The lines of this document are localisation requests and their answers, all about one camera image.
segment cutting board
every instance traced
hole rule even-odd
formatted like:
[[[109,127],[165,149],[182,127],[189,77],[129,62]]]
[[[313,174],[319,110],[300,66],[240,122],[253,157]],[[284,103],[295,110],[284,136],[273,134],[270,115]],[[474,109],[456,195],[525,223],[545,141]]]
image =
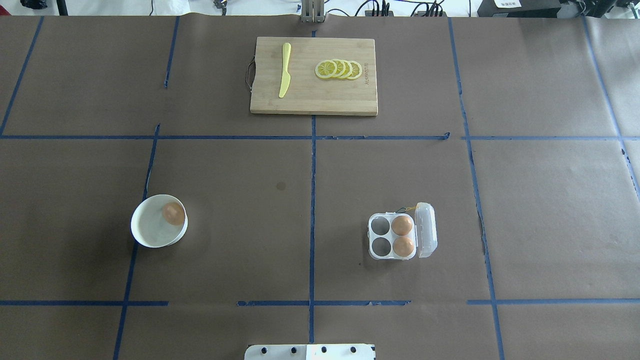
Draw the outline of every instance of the cutting board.
[[[282,44],[291,44],[291,84],[279,98]],[[323,60],[357,61],[363,67],[356,80],[319,79],[316,65]],[[378,114],[376,46],[361,38],[259,37],[255,46],[255,80],[251,112],[265,114],[369,115]]]

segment transparent lid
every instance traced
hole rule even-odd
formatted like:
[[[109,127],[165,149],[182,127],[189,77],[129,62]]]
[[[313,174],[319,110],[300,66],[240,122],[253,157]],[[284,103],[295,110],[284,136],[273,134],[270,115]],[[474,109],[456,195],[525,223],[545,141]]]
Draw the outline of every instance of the transparent lid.
[[[438,247],[436,214],[426,202],[419,202],[415,208],[415,237],[420,258],[428,258]]]

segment yellow knife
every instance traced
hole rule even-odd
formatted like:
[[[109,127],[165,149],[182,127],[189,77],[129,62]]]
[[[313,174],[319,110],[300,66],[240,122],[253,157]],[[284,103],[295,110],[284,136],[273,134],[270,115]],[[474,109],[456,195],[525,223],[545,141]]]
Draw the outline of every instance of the yellow knife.
[[[279,98],[283,98],[289,89],[291,75],[289,75],[289,57],[291,55],[291,44],[286,42],[282,44],[282,80],[280,80]]]

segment white cup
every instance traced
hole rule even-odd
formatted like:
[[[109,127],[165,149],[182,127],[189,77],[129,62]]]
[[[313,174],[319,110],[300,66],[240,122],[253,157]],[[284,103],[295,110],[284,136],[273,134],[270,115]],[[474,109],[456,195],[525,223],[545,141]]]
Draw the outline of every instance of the white cup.
[[[162,208],[170,202],[177,202],[184,211],[184,224],[171,225],[162,215]],[[131,217],[133,237],[146,247],[163,247],[176,243],[187,231],[189,219],[184,205],[171,195],[154,195],[144,200]]]

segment brown egg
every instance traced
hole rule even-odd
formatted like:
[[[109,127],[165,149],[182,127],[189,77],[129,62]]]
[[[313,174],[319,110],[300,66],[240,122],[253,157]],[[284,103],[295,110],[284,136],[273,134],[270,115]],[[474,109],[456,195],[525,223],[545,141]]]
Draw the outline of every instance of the brown egg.
[[[397,238],[394,241],[394,252],[398,256],[402,256],[403,258],[411,255],[413,250],[415,249],[415,244],[413,240],[407,236],[403,236],[401,238]]]
[[[171,225],[184,224],[184,209],[177,202],[170,202],[162,207],[162,217]]]
[[[409,235],[412,229],[413,220],[410,217],[397,217],[391,223],[391,230],[400,236]]]

